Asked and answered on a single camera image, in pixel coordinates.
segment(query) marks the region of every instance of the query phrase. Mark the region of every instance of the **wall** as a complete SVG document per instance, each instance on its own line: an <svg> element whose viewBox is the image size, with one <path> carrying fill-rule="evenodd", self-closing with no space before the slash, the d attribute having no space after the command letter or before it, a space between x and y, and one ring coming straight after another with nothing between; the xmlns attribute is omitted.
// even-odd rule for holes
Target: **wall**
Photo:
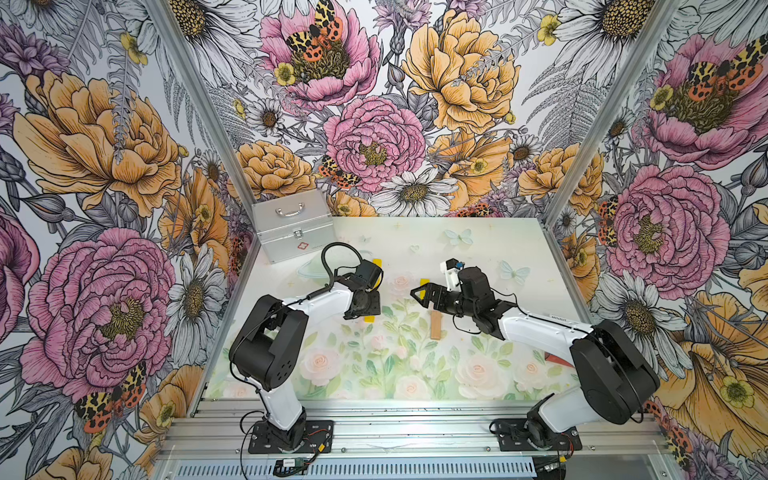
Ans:
<svg viewBox="0 0 768 480"><path fill-rule="evenodd" d="M648 412L689 478L768 478L768 4L683 17L601 132L601 195L554 234L595 319L662 378Z"/></svg>
<svg viewBox="0 0 768 480"><path fill-rule="evenodd" d="M140 2L0 13L0 469L141 480L251 229Z"/></svg>

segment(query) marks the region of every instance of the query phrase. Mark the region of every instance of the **daisy center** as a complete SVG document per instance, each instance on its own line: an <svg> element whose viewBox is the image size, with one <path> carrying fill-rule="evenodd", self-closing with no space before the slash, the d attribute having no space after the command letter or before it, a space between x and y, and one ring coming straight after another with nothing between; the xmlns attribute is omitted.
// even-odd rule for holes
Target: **daisy center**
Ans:
<svg viewBox="0 0 768 480"><path fill-rule="evenodd" d="M182 33L195 38L205 29L205 13L194 0L168 0Z"/></svg>
<svg viewBox="0 0 768 480"><path fill-rule="evenodd" d="M112 320L101 327L101 334L110 340L114 340L118 335L125 335L129 340L136 338L136 332L147 315L141 308L141 303L132 298L110 306L109 313L112 314Z"/></svg>
<svg viewBox="0 0 768 480"><path fill-rule="evenodd" d="M426 185L406 185L400 192L400 200L414 204L424 200L429 193Z"/></svg>
<svg viewBox="0 0 768 480"><path fill-rule="evenodd" d="M366 158L366 165L384 165L386 161L386 148L380 147L375 141L369 146L360 142L359 152Z"/></svg>
<svg viewBox="0 0 768 480"><path fill-rule="evenodd" d="M650 335L656 329L654 316L640 300L629 300L624 307L624 315L632 329L641 335Z"/></svg>
<svg viewBox="0 0 768 480"><path fill-rule="evenodd" d="M656 253L664 242L661 239L663 228L661 223L652 223L650 215L646 215L640 219L640 231L637 232L637 235L632 240L637 244L640 251L646 255Z"/></svg>
<svg viewBox="0 0 768 480"><path fill-rule="evenodd" d="M187 318L197 318L203 309L203 300L202 282L197 279L192 280L187 287L187 295L184 297L184 311L187 313Z"/></svg>
<svg viewBox="0 0 768 480"><path fill-rule="evenodd" d="M603 12L603 31L619 38L634 37L653 6L654 0L614 0Z"/></svg>

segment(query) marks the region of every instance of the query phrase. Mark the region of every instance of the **purple flower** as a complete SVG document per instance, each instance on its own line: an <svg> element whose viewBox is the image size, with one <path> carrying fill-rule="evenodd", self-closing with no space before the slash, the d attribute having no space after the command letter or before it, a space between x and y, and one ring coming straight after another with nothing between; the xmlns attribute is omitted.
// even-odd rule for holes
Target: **purple flower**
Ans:
<svg viewBox="0 0 768 480"><path fill-rule="evenodd" d="M706 175L642 167L619 195L608 264L618 276L628 271L656 285L663 299L690 295L725 259L730 230L719 213L720 194Z"/></svg>
<svg viewBox="0 0 768 480"><path fill-rule="evenodd" d="M56 253L29 290L22 378L74 401L111 392L140 362L152 375L170 352L168 290L176 275L157 244L124 228Z"/></svg>
<svg viewBox="0 0 768 480"><path fill-rule="evenodd" d="M468 17L481 18L485 15L488 0L451 0L448 10L467 12Z"/></svg>
<svg viewBox="0 0 768 480"><path fill-rule="evenodd" d="M61 75L69 60L58 47L50 46L34 33L25 35L18 25L0 22L0 64L13 68L22 78L42 76L46 70Z"/></svg>
<svg viewBox="0 0 768 480"><path fill-rule="evenodd" d="M358 98L323 128L327 154L341 170L360 177L357 187L364 192L378 192L382 182L418 170L424 161L421 122L385 98Z"/></svg>
<svg viewBox="0 0 768 480"><path fill-rule="evenodd" d="M378 0L373 7L379 14L375 19L376 26L382 31L402 22L407 28L416 31L429 23L430 6L427 0Z"/></svg>
<svg viewBox="0 0 768 480"><path fill-rule="evenodd" d="M278 84L300 108L322 110L328 105L346 104L355 96L369 93L376 83L381 58L378 38L368 38L354 9L347 14L336 2L333 7L343 25L341 39L331 41L321 59L312 62L294 53L286 39L309 31L315 23L314 8L309 15L296 10L293 18L281 12L278 18L261 21L261 50L267 55L264 67L275 71Z"/></svg>
<svg viewBox="0 0 768 480"><path fill-rule="evenodd" d="M29 233L0 210L0 343L24 308L24 285L40 265L38 246Z"/></svg>

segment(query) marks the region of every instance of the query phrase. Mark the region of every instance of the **rose print tablecloth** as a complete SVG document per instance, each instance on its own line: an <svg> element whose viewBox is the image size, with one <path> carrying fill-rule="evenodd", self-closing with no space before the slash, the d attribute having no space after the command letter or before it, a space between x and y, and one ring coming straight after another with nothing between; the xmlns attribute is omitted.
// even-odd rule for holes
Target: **rose print tablecloth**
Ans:
<svg viewBox="0 0 768 480"><path fill-rule="evenodd" d="M368 260L382 261L382 314L373 323L341 315L322 322L310 317L291 376L300 399L531 401L578 384L573 368L549 361L541 350L460 331L477 331L468 317L455 319L457 329L443 315L440 339L431 339L429 312L409 298L422 278L444 283L439 264L456 258L482 268L493 288L514 292L524 309L576 319L535 219L336 217L333 222L339 240ZM356 265L342 247L330 249L328 260L332 268ZM204 397L257 398L229 374L229 347L244 319L264 294L302 296L326 281L319 252L274 265L259 253Z"/></svg>

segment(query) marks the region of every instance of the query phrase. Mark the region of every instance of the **orange peony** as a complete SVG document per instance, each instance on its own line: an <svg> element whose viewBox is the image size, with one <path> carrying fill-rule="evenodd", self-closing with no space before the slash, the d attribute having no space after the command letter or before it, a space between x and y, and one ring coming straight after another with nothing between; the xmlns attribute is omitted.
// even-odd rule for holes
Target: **orange peony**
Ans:
<svg viewBox="0 0 768 480"><path fill-rule="evenodd" d="M194 177L184 176L184 192L168 195L157 230L166 250L184 250L191 245L195 253L203 245L214 251L214 260L226 273L229 270L229 227L227 209L216 195L202 169Z"/></svg>
<svg viewBox="0 0 768 480"><path fill-rule="evenodd" d="M13 138L42 177L44 192L91 194L84 209L98 205L107 189L122 192L136 202L139 215L149 217L164 195L181 186L178 146L148 99L131 92L131 122L118 163L112 116L117 92L105 80L86 87L74 75L46 71L42 82L27 77L27 89L48 116L16 114Z"/></svg>
<svg viewBox="0 0 768 480"><path fill-rule="evenodd" d="M443 15L441 34L429 25L413 34L402 69L418 85L412 93L437 100L436 127L481 134L509 113L520 71L513 55L478 69L484 57L501 51L497 41L498 35L455 10Z"/></svg>
<svg viewBox="0 0 768 480"><path fill-rule="evenodd" d="M504 179L504 162L513 165L514 158L509 151L512 143L508 137L498 140L491 136L475 139L474 134L463 131L440 135L428 149L433 163L450 162L444 178L458 180L458 190L451 200L451 210L473 205L491 192Z"/></svg>
<svg viewBox="0 0 768 480"><path fill-rule="evenodd" d="M520 195L535 195L542 198L550 192L558 191L565 174L573 164L579 144L573 144L563 150L553 148L534 157L536 166L533 170L524 171L518 178ZM598 198L603 194L603 155L597 152L587 171L578 181L576 191L571 195L571 205L579 215L586 215L596 206Z"/></svg>
<svg viewBox="0 0 768 480"><path fill-rule="evenodd" d="M235 155L257 200L262 194L285 197L315 188L312 164L281 144L262 140L242 144ZM238 198L231 180L227 181L227 190Z"/></svg>

